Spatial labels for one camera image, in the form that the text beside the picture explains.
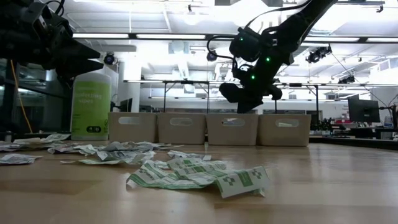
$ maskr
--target ceiling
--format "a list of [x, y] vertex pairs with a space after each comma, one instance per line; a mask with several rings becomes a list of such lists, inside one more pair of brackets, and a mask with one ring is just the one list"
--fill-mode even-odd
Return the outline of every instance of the ceiling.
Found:
[[[232, 6], [215, 6], [214, 0], [193, 1], [128, 1], [120, 0], [68, 0], [65, 3], [64, 18], [68, 19], [74, 32], [150, 32], [184, 34], [234, 34], [239, 26], [255, 15], [273, 9], [261, 0], [240, 0]], [[385, 1], [384, 10], [377, 13], [379, 6], [333, 6], [318, 21], [311, 34], [316, 35], [388, 35], [398, 36], [398, 2]], [[253, 29], [275, 26], [289, 14], [275, 13], [260, 17]], [[83, 43], [102, 52], [118, 47], [118, 51], [136, 51], [142, 60], [142, 74], [148, 78], [156, 75], [176, 75], [181, 72], [183, 60], [192, 74], [202, 74], [201, 80], [216, 78], [218, 63], [207, 62], [206, 52], [189, 50], [179, 57], [170, 54], [170, 41], [158, 40], [82, 40]], [[188, 47], [204, 47], [206, 42], [187, 41]], [[212, 49], [218, 54], [229, 54], [229, 42], [212, 42]], [[358, 77], [366, 77], [369, 69], [388, 57], [398, 55], [398, 44], [332, 44], [333, 54], [322, 61], [309, 65], [305, 61], [308, 52], [314, 47], [301, 47], [295, 53], [295, 63], [283, 70], [283, 79], [299, 77], [301, 82], [325, 78], [331, 80], [355, 70]]]

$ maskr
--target disinfecting wipes container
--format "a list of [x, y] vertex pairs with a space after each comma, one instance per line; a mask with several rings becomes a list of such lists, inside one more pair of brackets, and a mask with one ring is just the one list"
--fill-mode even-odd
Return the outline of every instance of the disinfecting wipes container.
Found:
[[71, 139], [108, 140], [110, 104], [111, 77], [96, 72], [77, 76], [73, 84]]

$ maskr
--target computer monitor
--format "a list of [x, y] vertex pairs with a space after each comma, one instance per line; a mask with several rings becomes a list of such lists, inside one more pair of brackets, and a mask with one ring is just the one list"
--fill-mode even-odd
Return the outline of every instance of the computer monitor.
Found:
[[378, 101], [348, 99], [348, 110], [350, 121], [380, 122]]
[[120, 101], [120, 112], [131, 112], [132, 98]]

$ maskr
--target bin handle cutout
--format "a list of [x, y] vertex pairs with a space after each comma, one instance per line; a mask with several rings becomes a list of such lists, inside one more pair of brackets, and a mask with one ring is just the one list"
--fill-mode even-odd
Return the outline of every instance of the bin handle cutout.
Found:
[[172, 118], [170, 119], [170, 124], [172, 126], [191, 126], [193, 121], [191, 118]]
[[139, 117], [120, 117], [119, 124], [131, 124], [131, 125], [139, 125], [140, 119]]
[[299, 124], [300, 121], [297, 119], [278, 119], [275, 122], [278, 128], [296, 128]]
[[221, 124], [223, 126], [235, 126], [235, 127], [241, 127], [244, 126], [246, 122], [241, 119], [241, 118], [224, 118], [221, 121]]

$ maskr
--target table surface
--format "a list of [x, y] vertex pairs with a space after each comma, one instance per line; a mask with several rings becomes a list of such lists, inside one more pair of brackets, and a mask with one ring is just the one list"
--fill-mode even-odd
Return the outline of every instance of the table surface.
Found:
[[[34, 164], [0, 167], [1, 223], [397, 223], [398, 154], [311, 144], [309, 147], [184, 146], [227, 168], [264, 166], [267, 197], [222, 199], [217, 188], [162, 190], [126, 179], [138, 166], [61, 165], [81, 159], [47, 151]], [[165, 152], [155, 160], [167, 161]]]

